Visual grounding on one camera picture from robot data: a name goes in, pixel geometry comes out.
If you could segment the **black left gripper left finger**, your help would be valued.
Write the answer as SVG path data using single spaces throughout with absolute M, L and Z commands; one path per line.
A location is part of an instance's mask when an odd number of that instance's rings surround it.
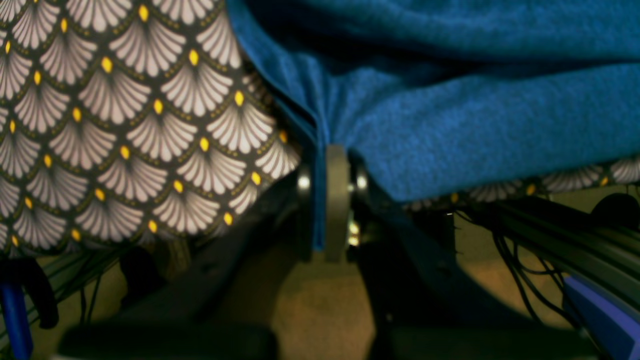
M 60 360 L 276 360 L 280 287 L 313 252 L 308 165 L 274 183 L 176 280 L 110 320 L 69 330 Z

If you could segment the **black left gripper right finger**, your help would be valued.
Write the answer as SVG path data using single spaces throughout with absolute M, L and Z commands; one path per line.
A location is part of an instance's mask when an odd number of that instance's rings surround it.
M 324 250 L 354 262 L 375 326 L 370 360 L 596 360 L 587 337 L 510 309 L 408 219 L 343 146 L 324 151 Z

